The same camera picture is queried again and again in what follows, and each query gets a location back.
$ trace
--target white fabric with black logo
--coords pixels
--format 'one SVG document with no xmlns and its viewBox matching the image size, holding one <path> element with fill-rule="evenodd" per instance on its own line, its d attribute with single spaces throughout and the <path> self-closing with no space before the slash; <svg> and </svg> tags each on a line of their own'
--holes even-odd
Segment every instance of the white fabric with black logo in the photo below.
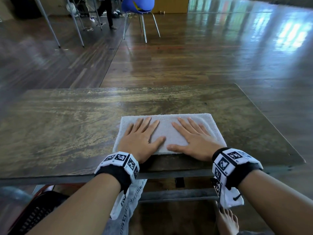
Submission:
<svg viewBox="0 0 313 235">
<path fill-rule="evenodd" d="M 139 163 L 134 158 L 134 156 L 129 153 L 117 152 L 106 156 L 106 158 L 104 158 L 104 160 L 99 164 L 94 174 L 96 174 L 101 167 L 105 167 L 108 165 L 122 166 L 124 170 L 127 172 L 127 174 L 129 174 L 132 183 L 135 182 L 136 177 L 139 173 Z M 121 191 L 117 196 L 114 206 L 110 213 L 110 218 L 112 220 L 116 220 L 118 218 L 124 205 L 124 202 L 128 196 L 128 193 L 129 188 L 126 194 L 124 194 L 124 192 Z"/>
<path fill-rule="evenodd" d="M 258 163 L 263 169 L 261 163 L 249 154 L 238 149 L 227 149 L 222 151 L 213 162 L 212 172 L 217 184 L 214 189 L 220 197 L 220 204 L 225 209 L 233 206 L 243 205 L 244 200 L 240 192 L 232 187 L 230 190 L 226 188 L 227 177 L 234 171 L 237 165 L 245 163 Z"/>
</svg>

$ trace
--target forearm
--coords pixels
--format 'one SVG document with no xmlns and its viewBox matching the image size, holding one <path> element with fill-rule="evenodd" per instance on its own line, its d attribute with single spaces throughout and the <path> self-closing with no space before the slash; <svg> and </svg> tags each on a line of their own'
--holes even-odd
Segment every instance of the forearm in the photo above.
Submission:
<svg viewBox="0 0 313 235">
<path fill-rule="evenodd" d="M 37 224 L 28 235 L 100 235 L 120 192 L 119 182 L 99 174 Z"/>
<path fill-rule="evenodd" d="M 311 234 L 313 201 L 260 170 L 238 189 L 277 235 Z"/>
</svg>

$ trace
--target person's left arm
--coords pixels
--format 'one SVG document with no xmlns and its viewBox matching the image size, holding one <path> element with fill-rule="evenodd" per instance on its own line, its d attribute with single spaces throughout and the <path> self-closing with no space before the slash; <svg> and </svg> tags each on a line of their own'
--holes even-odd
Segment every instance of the person's left arm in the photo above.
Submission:
<svg viewBox="0 0 313 235">
<path fill-rule="evenodd" d="M 145 162 L 165 141 L 165 137 L 149 143 L 159 124 L 149 125 L 151 118 L 138 119 L 129 125 L 118 151 L 132 154 L 139 163 Z M 81 187 L 56 210 L 39 222 L 27 235 L 66 234 L 100 235 L 110 217 L 115 199 L 121 190 L 118 180 L 110 174 L 99 174 Z"/>
</svg>

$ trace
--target hand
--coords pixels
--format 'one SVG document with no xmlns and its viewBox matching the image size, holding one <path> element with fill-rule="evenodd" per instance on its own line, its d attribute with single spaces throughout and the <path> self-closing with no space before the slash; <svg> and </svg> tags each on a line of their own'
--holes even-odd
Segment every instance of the hand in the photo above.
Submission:
<svg viewBox="0 0 313 235">
<path fill-rule="evenodd" d="M 178 118 L 181 125 L 173 122 L 173 127 L 187 140 L 189 145 L 179 146 L 169 144 L 167 150 L 184 153 L 200 161 L 212 161 L 213 154 L 224 146 L 220 145 L 201 124 L 196 124 L 191 118 L 186 123 L 182 118 Z"/>
<path fill-rule="evenodd" d="M 139 118 L 135 124 L 130 124 L 120 140 L 117 150 L 133 154 L 139 163 L 147 161 L 165 141 L 165 137 L 159 137 L 155 142 L 149 143 L 151 134 L 160 122 L 156 120 L 149 126 L 150 120 L 151 117 L 145 118 L 145 120 Z"/>
</svg>

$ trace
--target black wristband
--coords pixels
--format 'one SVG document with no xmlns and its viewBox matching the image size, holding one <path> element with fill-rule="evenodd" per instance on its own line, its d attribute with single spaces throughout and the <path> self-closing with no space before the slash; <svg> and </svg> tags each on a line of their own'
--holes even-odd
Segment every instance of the black wristband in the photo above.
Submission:
<svg viewBox="0 0 313 235">
<path fill-rule="evenodd" d="M 120 183 L 120 192 L 123 190 L 124 194 L 126 194 L 129 186 L 131 185 L 131 177 L 125 171 L 123 166 L 115 166 L 115 165 L 108 165 L 101 167 L 95 176 L 106 173 L 114 176 L 118 182 Z"/>
<path fill-rule="evenodd" d="M 225 187 L 231 189 L 232 187 L 238 187 L 243 179 L 254 170 L 262 170 L 258 163 L 245 163 L 237 165 L 233 172 L 227 177 Z"/>
<path fill-rule="evenodd" d="M 214 154 L 213 154 L 213 157 L 212 157 L 212 162 L 215 161 L 215 159 L 217 158 L 217 156 L 222 153 L 223 151 L 227 150 L 227 149 L 231 149 L 231 148 L 222 148 L 222 149 L 219 149 L 217 150 Z"/>
</svg>

